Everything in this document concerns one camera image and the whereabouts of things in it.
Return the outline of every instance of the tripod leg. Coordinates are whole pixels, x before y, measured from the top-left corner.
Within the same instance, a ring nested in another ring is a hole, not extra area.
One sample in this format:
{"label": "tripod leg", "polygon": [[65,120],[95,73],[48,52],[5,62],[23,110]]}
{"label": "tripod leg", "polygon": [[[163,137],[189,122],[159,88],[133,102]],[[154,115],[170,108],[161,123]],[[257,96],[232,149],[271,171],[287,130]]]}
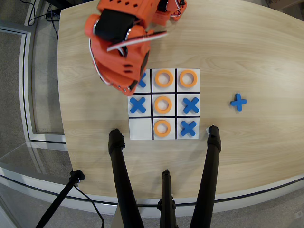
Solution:
{"label": "tripod leg", "polygon": [[62,201],[68,195],[68,193],[71,191],[74,184],[79,183],[80,181],[82,181],[86,178],[80,170],[76,170],[75,172],[72,171],[70,174],[72,177],[70,177],[69,183],[62,189],[61,193],[56,197],[56,199],[53,201],[51,206],[49,206],[47,211],[41,217],[36,228],[43,228],[48,223],[48,221],[51,219],[51,217],[53,216],[53,214],[55,213],[57,208],[60,206]]}
{"label": "tripod leg", "polygon": [[118,204],[125,228],[143,228],[135,197],[123,156],[124,137],[118,129],[110,132],[109,154],[112,160],[113,175]]}
{"label": "tripod leg", "polygon": [[162,198],[157,204],[161,211],[160,228],[176,228],[175,202],[171,192],[171,176],[169,170],[162,173]]}
{"label": "tripod leg", "polygon": [[211,224],[221,141],[216,126],[211,126],[209,132],[205,166],[190,228],[209,228]]}

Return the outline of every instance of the blue cross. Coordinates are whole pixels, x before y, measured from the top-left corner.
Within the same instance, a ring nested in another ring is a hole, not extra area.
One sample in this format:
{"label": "blue cross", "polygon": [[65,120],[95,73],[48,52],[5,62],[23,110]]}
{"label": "blue cross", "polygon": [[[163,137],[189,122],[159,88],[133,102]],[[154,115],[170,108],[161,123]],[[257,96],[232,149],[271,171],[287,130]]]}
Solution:
{"label": "blue cross", "polygon": [[142,113],[145,113],[146,109],[145,109],[145,107],[143,107],[143,103],[145,101],[146,101],[146,98],[144,98],[144,97],[142,97],[141,99],[139,99],[139,101],[137,101],[134,97],[132,97],[130,99],[130,102],[133,104],[133,107],[131,108],[130,112],[131,113],[135,113],[136,110],[138,109]]}
{"label": "blue cross", "polygon": [[187,133],[189,133],[191,136],[195,136],[195,132],[193,128],[196,126],[196,122],[192,121],[190,124],[187,124],[186,121],[182,121],[181,125],[184,127],[184,129],[180,132],[182,136],[185,136]]}
{"label": "blue cross", "polygon": [[195,113],[198,113],[199,109],[195,106],[198,101],[199,99],[197,97],[193,98],[192,101],[190,101],[187,98],[184,98],[183,102],[185,102],[186,104],[186,107],[184,108],[184,112],[187,114],[188,112],[193,110]]}
{"label": "blue cross", "polygon": [[242,111],[242,105],[247,104],[246,99],[242,99],[241,94],[236,94],[236,101],[231,101],[231,106],[236,106],[239,112]]}
{"label": "blue cross", "polygon": [[145,88],[145,87],[146,87],[146,84],[145,84],[145,82],[143,81],[143,78],[146,77],[146,75],[147,75],[147,74],[144,73],[143,76],[142,76],[142,78],[141,78],[141,80],[140,80],[139,83],[138,83],[138,84],[141,86],[141,88]]}

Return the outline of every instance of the tic-tac-toe board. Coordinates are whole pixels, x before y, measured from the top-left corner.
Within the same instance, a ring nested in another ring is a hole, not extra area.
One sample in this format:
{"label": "tic-tac-toe board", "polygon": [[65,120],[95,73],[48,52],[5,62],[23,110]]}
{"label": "tic-tac-toe board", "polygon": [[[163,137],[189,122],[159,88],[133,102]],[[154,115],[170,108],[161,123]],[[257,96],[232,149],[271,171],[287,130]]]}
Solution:
{"label": "tic-tac-toe board", "polygon": [[128,97],[131,140],[198,139],[200,69],[147,69]]}

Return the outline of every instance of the orange robotic arm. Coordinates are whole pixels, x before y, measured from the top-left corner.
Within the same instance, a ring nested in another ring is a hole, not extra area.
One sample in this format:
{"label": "orange robotic arm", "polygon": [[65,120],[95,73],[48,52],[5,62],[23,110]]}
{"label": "orange robotic arm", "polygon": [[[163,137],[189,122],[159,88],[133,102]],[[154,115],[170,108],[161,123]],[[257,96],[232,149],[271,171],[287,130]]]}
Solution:
{"label": "orange robotic arm", "polygon": [[146,32],[151,22],[165,25],[178,20],[184,0],[102,0],[101,15],[91,15],[85,25],[94,66],[103,82],[125,95],[135,92],[151,49],[151,40],[167,32]]}

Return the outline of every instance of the orange o piece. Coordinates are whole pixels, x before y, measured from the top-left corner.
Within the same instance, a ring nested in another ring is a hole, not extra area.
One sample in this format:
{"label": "orange o piece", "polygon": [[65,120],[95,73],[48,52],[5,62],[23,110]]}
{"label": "orange o piece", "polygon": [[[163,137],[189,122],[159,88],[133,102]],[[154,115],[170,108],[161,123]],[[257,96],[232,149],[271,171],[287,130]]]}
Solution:
{"label": "orange o piece", "polygon": [[[157,127],[158,127],[159,125],[161,125],[161,124],[164,124],[164,125],[166,125],[166,127],[167,127],[167,131],[164,132],[164,133],[161,133],[161,132],[159,132],[159,131],[157,130]],[[159,120],[159,121],[157,121],[157,122],[154,124],[154,133],[155,133],[157,136],[159,136],[159,137],[166,137],[166,136],[170,133],[170,131],[171,131],[171,126],[170,126],[170,124],[169,124],[168,121]]]}
{"label": "orange o piece", "polygon": [[[186,74],[191,74],[191,75],[193,76],[193,81],[192,81],[192,83],[190,83],[190,84],[184,83],[183,78],[184,78],[184,76],[185,76]],[[196,73],[195,73],[194,71],[192,71],[192,70],[184,70],[184,71],[180,74],[180,83],[181,83],[181,85],[182,85],[183,87],[192,88],[192,87],[195,86],[195,84],[197,83],[197,81],[198,81],[198,77],[197,77]]]}
{"label": "orange o piece", "polygon": [[[168,107],[167,107],[165,110],[162,110],[162,109],[160,109],[160,108],[158,107],[158,103],[159,103],[160,101],[162,101],[162,100],[165,100],[166,102],[168,102]],[[171,110],[171,108],[172,108],[172,102],[171,102],[171,100],[170,100],[168,97],[166,97],[166,96],[159,96],[159,97],[157,97],[156,100],[154,101],[154,108],[155,108],[155,110],[156,110],[158,113],[160,113],[160,114],[166,114],[166,113],[168,113],[168,112]]]}
{"label": "orange o piece", "polygon": [[[160,75],[161,74],[167,74],[169,75],[169,82],[166,83],[166,84],[163,84],[160,82]],[[169,70],[160,70],[159,72],[157,72],[156,76],[155,76],[155,82],[156,84],[159,86],[159,87],[162,87],[162,88],[167,88],[169,87],[172,82],[173,82],[173,75],[171,74],[171,72]]]}

